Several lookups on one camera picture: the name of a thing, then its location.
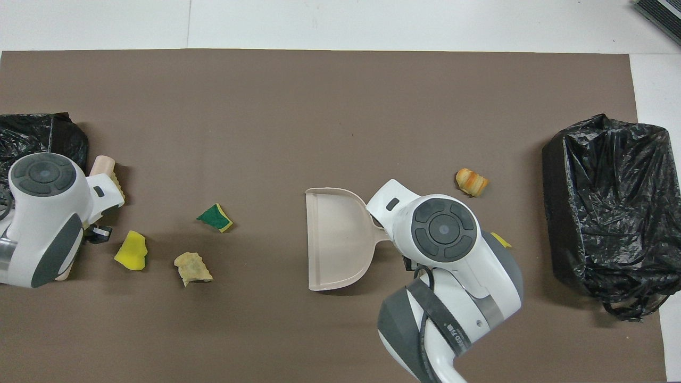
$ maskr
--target white table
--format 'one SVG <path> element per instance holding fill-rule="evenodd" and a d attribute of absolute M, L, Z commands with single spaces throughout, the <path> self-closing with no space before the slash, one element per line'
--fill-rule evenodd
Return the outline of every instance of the white table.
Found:
<path fill-rule="evenodd" d="M 0 0 L 0 52 L 155 48 L 629 54 L 638 119 L 681 169 L 681 46 L 627 0 Z M 681 381 L 681 295 L 660 314 Z"/>

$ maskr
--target food scrap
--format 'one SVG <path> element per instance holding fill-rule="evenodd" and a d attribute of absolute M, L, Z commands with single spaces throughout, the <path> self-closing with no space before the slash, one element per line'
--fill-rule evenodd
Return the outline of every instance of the food scrap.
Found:
<path fill-rule="evenodd" d="M 472 195 L 473 197 L 480 197 L 482 191 L 490 182 L 485 177 L 473 172 L 471 169 L 463 168 L 456 173 L 456 183 L 462 192 Z"/>
<path fill-rule="evenodd" d="M 212 281 L 212 275 L 206 269 L 206 265 L 199 256 L 199 253 L 187 252 L 182 254 L 175 258 L 175 266 L 177 266 L 177 271 L 180 273 L 185 287 L 189 285 L 189 282 L 193 281 Z"/>

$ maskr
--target beige sponge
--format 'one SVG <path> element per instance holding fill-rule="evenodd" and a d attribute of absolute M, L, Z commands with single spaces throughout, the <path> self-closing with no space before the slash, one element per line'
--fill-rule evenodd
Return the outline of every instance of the beige sponge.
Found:
<path fill-rule="evenodd" d="M 189 282 L 193 281 L 212 281 L 212 275 L 206 269 L 206 265 L 199 256 L 199 253 L 187 252 L 182 254 L 175 258 L 175 266 L 177 266 L 177 271 L 180 273 L 185 287 L 189 285 Z"/>

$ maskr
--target black strap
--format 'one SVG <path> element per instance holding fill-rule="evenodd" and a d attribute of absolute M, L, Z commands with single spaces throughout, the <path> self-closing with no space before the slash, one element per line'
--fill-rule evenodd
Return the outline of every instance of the black strap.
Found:
<path fill-rule="evenodd" d="M 442 383 L 442 380 L 438 378 L 435 370 L 432 368 L 430 359 L 428 359 L 428 354 L 426 353 L 426 321 L 428 316 L 426 312 L 421 316 L 421 326 L 419 329 L 419 355 L 421 356 L 421 362 L 423 363 L 424 371 L 428 374 L 428 380 L 422 381 L 422 383 Z"/>
<path fill-rule="evenodd" d="M 423 308 L 428 319 L 432 321 L 456 356 L 463 355 L 471 348 L 471 340 L 464 329 L 428 285 L 421 279 L 414 279 L 407 285 L 407 290 Z"/>

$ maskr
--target sponge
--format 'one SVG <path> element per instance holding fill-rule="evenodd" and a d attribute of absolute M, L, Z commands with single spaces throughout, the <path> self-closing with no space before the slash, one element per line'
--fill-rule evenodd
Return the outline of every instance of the sponge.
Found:
<path fill-rule="evenodd" d="M 503 247 L 506 247 L 507 249 L 508 249 L 509 247 L 513 247 L 513 246 L 511 246 L 510 243 L 506 242 L 503 238 L 501 238 L 501 235 L 499 235 L 499 234 L 497 234 L 497 233 L 495 233 L 495 232 L 491 232 L 490 234 L 491 234 L 492 236 L 494 236 L 494 238 L 496 238 L 496 240 L 499 241 L 499 243 L 500 243 Z"/>
<path fill-rule="evenodd" d="M 114 260 L 130 270 L 142 270 L 147 253 L 144 241 L 145 238 L 140 233 L 130 230 Z"/>
<path fill-rule="evenodd" d="M 204 264 L 203 258 L 199 256 L 199 253 L 183 253 L 175 258 L 174 264 L 177 266 L 177 271 L 180 273 L 185 287 L 189 285 L 189 282 L 212 281 L 212 275 L 206 269 L 206 264 Z"/>
<path fill-rule="evenodd" d="M 222 210 L 219 204 L 212 205 L 208 210 L 204 211 L 203 214 L 199 215 L 196 219 L 199 219 L 208 225 L 220 230 L 220 232 L 225 232 L 231 225 L 232 221 L 227 218 L 227 215 Z"/>

